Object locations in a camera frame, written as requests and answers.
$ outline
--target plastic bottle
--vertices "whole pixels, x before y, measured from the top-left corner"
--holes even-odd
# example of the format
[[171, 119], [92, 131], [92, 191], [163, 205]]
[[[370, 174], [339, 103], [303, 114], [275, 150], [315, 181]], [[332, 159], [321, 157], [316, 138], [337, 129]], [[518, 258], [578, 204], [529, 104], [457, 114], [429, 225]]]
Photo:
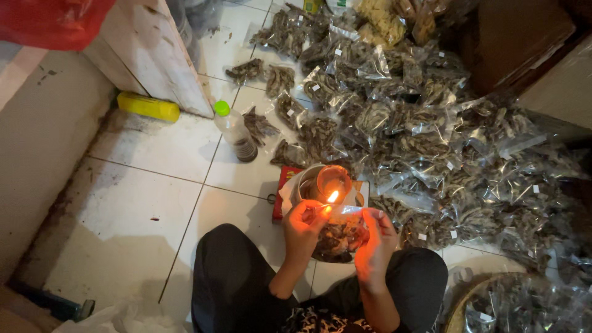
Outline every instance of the plastic bottle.
[[250, 162], [257, 157], [258, 150], [249, 130], [244, 125], [243, 116], [232, 110], [225, 101], [214, 104], [214, 123], [222, 132], [224, 140], [234, 150], [241, 162]]
[[179, 119], [179, 106], [173, 102], [161, 101], [155, 98], [123, 91], [117, 96], [119, 108], [128, 112], [172, 121]]

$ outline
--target leopard print clothing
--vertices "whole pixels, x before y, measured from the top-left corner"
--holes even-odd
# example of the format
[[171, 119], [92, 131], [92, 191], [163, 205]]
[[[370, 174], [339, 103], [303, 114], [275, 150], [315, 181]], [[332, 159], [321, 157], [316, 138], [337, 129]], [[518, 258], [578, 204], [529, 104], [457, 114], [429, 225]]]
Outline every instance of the leopard print clothing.
[[340, 318], [326, 310], [315, 311], [314, 306], [306, 309], [294, 308], [292, 315], [286, 324], [279, 330], [280, 333], [346, 333], [367, 332], [373, 333], [374, 329], [365, 319], [349, 321]]

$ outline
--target white label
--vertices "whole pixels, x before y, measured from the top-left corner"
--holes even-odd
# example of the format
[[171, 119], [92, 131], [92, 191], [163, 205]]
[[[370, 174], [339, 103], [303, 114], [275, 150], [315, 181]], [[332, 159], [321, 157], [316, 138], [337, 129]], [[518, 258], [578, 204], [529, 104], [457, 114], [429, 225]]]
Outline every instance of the white label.
[[490, 315], [488, 315], [487, 313], [483, 313], [483, 312], [481, 312], [481, 314], [479, 315], [479, 318], [481, 318], [485, 321], [490, 321], [493, 319]]

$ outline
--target lighter flame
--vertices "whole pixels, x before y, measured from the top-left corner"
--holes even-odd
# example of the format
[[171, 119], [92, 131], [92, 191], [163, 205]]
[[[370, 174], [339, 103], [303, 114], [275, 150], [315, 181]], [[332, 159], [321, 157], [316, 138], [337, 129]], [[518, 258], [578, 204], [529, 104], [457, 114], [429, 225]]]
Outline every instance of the lighter flame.
[[333, 194], [331, 194], [331, 196], [327, 199], [327, 202], [334, 203], [335, 200], [337, 200], [338, 196], [339, 196], [339, 191], [333, 191]]

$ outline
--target white wall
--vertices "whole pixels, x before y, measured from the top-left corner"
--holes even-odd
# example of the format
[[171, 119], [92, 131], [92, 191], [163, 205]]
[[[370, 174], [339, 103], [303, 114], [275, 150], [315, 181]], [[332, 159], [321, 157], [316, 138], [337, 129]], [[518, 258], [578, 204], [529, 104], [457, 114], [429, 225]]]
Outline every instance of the white wall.
[[0, 111], [0, 283], [35, 237], [113, 97], [113, 84], [84, 55], [50, 51]]

